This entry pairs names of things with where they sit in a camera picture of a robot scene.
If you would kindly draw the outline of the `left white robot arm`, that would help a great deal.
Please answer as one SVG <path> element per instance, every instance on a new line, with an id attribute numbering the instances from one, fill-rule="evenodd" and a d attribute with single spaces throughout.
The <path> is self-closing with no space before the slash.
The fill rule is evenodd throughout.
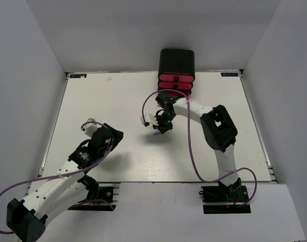
<path id="1" fill-rule="evenodd" d="M 111 205 L 110 188 L 101 187 L 87 173 L 118 145 L 124 134 L 94 120 L 88 120 L 81 129 L 88 139 L 69 155 L 54 178 L 46 179 L 22 200 L 8 203 L 7 226 L 21 241 L 37 241 L 50 222 L 71 207 Z"/>

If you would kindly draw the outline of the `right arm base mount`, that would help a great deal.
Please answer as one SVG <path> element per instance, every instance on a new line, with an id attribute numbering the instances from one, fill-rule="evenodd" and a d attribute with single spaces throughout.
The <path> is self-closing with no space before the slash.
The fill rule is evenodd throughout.
<path id="1" fill-rule="evenodd" d="M 204 214 L 250 214 L 249 196 L 241 179 L 226 187 L 220 181 L 218 186 L 203 186 L 199 191 Z"/>

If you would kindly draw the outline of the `black drawer organizer cabinet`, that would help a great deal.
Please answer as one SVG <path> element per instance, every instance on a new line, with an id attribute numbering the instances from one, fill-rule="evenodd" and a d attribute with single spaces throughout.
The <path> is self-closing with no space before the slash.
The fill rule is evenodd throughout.
<path id="1" fill-rule="evenodd" d="M 160 52 L 158 77 L 161 74 L 195 76 L 195 53 L 192 50 L 165 48 Z"/>

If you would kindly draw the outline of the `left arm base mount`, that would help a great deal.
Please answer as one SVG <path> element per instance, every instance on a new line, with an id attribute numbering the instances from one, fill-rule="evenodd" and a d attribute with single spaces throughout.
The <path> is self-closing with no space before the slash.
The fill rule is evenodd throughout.
<path id="1" fill-rule="evenodd" d="M 86 192 L 83 199 L 72 205 L 72 211 L 114 211 L 117 206 L 120 183 L 100 183 L 85 175 L 75 184 L 81 185 L 81 191 Z"/>

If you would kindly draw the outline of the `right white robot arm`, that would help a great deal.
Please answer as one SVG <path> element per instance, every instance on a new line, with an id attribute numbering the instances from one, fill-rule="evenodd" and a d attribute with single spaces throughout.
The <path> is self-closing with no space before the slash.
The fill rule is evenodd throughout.
<path id="1" fill-rule="evenodd" d="M 177 116 L 184 116 L 202 126 L 205 140 L 214 150 L 219 178 L 220 197 L 226 201 L 233 200 L 241 186 L 241 179 L 236 172 L 234 158 L 234 144 L 237 128 L 227 109 L 223 105 L 207 107 L 198 103 L 188 102 L 186 98 L 171 97 L 162 92 L 155 98 L 162 108 L 162 114 L 156 112 L 153 128 L 164 134 L 172 130 L 172 120 Z"/>

